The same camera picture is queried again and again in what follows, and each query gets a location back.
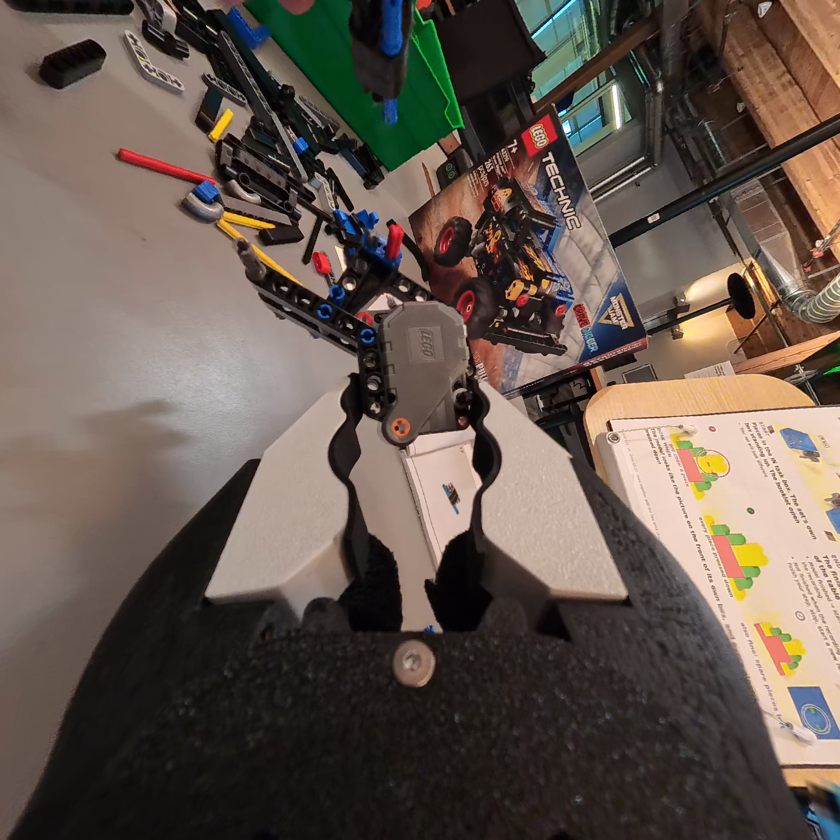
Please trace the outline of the black metal beam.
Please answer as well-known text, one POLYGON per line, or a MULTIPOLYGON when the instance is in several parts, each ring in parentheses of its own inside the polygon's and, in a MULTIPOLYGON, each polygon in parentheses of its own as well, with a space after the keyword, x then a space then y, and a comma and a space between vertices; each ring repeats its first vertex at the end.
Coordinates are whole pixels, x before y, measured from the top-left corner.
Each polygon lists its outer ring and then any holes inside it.
POLYGON ((613 248, 618 248, 656 227, 687 213, 688 211, 707 204, 721 194, 740 186, 753 178, 771 172, 783 163, 809 151, 823 142, 833 139, 839 133, 839 116, 819 123, 814 128, 797 134, 792 139, 773 147, 754 161, 748 161, 735 169, 724 173, 709 183, 685 194, 674 201, 661 206, 632 223, 610 234, 609 242, 613 248))

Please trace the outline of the grey elbow with blue connector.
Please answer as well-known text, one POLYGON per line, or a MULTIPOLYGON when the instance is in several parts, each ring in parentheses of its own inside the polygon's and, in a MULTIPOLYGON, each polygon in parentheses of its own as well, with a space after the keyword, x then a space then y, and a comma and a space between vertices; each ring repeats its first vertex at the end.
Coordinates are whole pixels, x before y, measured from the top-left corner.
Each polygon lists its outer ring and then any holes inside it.
POLYGON ((215 224, 222 219, 225 213, 221 194, 215 183, 210 180, 204 180, 196 184, 184 196, 181 205, 190 215, 210 224, 215 224))

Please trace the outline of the small device with green circles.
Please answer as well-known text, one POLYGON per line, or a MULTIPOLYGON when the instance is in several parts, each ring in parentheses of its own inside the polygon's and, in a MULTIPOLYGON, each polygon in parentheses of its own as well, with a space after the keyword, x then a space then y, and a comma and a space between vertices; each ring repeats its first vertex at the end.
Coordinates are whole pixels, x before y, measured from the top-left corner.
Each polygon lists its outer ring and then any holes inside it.
POLYGON ((442 192, 455 183, 460 176, 468 173, 474 165, 467 149, 460 145, 447 155, 444 163, 440 164, 435 171, 439 190, 442 192))

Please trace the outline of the long yellow lego axle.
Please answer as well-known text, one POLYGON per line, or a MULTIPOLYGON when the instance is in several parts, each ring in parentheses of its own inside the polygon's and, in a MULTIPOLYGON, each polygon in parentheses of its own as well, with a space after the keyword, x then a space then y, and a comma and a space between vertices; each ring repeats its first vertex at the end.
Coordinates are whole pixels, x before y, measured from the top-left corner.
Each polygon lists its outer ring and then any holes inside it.
POLYGON ((261 249, 254 246, 246 236, 240 234, 231 224, 219 219, 216 221, 216 227, 234 241, 239 257, 248 270, 255 272, 259 277, 263 277, 265 275, 264 269, 271 269, 286 280, 302 286, 297 278, 268 257, 261 249))

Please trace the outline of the green storage bin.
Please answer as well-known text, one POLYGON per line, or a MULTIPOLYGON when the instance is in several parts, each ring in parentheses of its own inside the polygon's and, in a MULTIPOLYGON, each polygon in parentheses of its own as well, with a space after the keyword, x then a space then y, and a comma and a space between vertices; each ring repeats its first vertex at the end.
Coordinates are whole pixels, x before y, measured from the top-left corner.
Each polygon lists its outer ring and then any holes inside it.
POLYGON ((315 2, 299 16, 274 1, 247 2, 245 7, 387 170, 463 128, 435 24, 419 12, 414 14, 397 122, 387 125, 382 105, 363 92, 353 69, 350 2, 315 2))

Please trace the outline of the lego instruction booklet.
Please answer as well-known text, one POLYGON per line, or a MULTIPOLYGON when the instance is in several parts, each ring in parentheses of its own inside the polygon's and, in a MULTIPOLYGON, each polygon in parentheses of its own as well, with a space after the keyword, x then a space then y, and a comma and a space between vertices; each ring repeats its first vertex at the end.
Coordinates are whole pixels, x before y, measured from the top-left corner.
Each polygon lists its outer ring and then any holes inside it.
POLYGON ((473 467, 475 432, 419 435, 401 452, 427 546, 438 568, 447 546, 469 530, 481 479, 473 467))

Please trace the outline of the black lego brick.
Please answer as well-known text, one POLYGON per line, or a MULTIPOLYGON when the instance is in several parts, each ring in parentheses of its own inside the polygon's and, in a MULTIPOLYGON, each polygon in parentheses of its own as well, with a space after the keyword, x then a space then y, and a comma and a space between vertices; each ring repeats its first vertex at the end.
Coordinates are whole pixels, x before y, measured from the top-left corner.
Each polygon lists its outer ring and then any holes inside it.
POLYGON ((106 58, 106 50, 96 40, 87 38, 45 56, 38 76, 47 86, 64 90, 99 72, 106 58))

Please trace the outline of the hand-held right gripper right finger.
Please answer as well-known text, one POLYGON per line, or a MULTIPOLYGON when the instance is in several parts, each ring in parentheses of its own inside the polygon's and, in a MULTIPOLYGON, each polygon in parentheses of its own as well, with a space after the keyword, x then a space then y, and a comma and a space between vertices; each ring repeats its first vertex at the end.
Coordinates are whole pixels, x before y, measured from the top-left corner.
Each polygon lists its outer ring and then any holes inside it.
POLYGON ((482 432, 500 458, 476 497, 481 585, 521 604, 622 602, 627 588, 568 451, 479 384, 482 432))

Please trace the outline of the red lego axle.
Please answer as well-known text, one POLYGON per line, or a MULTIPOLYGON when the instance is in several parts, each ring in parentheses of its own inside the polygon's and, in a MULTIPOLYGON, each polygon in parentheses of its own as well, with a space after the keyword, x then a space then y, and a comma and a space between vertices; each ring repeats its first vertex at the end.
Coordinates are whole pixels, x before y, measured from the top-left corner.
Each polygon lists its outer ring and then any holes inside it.
POLYGON ((119 148, 117 159, 120 162, 139 167, 149 172, 173 177, 179 181, 200 185, 204 182, 215 185, 216 181, 210 175, 188 170, 184 167, 155 159, 148 155, 140 154, 125 148, 119 148))

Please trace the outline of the pile of black lego pieces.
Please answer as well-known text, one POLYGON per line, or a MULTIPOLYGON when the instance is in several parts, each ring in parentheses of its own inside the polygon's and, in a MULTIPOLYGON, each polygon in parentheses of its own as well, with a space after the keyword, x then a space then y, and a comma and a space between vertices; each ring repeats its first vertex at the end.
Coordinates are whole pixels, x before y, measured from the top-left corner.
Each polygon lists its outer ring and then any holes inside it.
POLYGON ((211 67, 196 125, 207 134, 226 109, 234 118, 212 145, 224 191, 242 205, 237 214, 257 209, 276 212, 280 221, 264 231, 268 244, 301 240, 301 212, 327 230, 333 211, 354 210, 340 177, 320 154, 340 156, 358 173, 367 190, 382 183, 384 167, 370 147, 347 133, 325 111, 265 68, 256 47, 270 38, 236 7, 207 10, 199 2, 126 2, 143 15, 141 43, 177 60, 192 51, 211 67))

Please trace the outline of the silver flexible duct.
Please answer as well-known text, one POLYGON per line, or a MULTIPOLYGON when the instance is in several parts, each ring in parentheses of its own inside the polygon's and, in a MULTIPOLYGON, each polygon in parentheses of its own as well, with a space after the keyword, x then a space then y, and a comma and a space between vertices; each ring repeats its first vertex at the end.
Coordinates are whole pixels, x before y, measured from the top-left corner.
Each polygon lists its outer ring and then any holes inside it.
POLYGON ((796 318, 826 324, 839 316, 839 275, 821 290, 814 290, 802 269, 789 269, 771 252, 760 248, 756 260, 781 304, 796 318))

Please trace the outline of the lego set box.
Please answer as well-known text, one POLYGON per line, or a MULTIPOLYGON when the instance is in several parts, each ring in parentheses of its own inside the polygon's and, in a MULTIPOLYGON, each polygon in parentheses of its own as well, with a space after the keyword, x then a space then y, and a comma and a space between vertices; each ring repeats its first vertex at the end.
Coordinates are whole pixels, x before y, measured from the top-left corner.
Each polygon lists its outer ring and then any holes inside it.
POLYGON ((409 217, 433 295, 511 398, 645 350, 648 336, 555 112, 409 217))

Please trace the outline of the black round lamp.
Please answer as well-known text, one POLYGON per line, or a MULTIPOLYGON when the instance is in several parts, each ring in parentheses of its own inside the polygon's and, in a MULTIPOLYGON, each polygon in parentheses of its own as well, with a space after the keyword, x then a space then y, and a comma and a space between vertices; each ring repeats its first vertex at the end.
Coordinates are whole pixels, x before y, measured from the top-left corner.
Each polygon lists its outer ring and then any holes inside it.
POLYGON ((646 335, 650 338, 664 332, 673 333, 677 331, 681 333, 685 323, 721 309, 732 309, 742 319, 751 320, 755 315, 755 300, 744 275, 735 272, 731 273, 727 278, 727 292, 727 297, 695 310, 679 304, 675 307, 675 315, 673 317, 669 317, 665 321, 647 329, 646 335))

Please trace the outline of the lego chassis with grey motor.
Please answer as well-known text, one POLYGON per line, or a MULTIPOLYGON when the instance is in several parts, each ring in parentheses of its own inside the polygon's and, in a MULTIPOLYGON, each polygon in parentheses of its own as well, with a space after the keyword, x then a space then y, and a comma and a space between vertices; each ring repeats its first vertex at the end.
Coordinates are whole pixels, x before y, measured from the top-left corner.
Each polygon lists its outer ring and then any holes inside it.
POLYGON ((248 281, 276 317, 355 358, 359 383, 351 403, 380 424, 389 444, 408 449, 422 436, 480 433, 490 405, 453 308, 405 301, 368 323, 340 305, 336 293, 321 297, 270 268, 247 239, 236 249, 248 281))

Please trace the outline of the black blue lego axle assembly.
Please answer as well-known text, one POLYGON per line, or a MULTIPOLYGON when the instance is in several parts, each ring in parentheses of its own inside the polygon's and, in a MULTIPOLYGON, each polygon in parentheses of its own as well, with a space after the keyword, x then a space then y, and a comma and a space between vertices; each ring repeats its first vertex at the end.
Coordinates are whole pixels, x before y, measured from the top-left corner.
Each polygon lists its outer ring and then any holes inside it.
POLYGON ((363 91, 381 104, 383 121, 391 127, 398 120, 397 100, 406 79, 414 9, 411 1, 350 3, 354 72, 363 91))

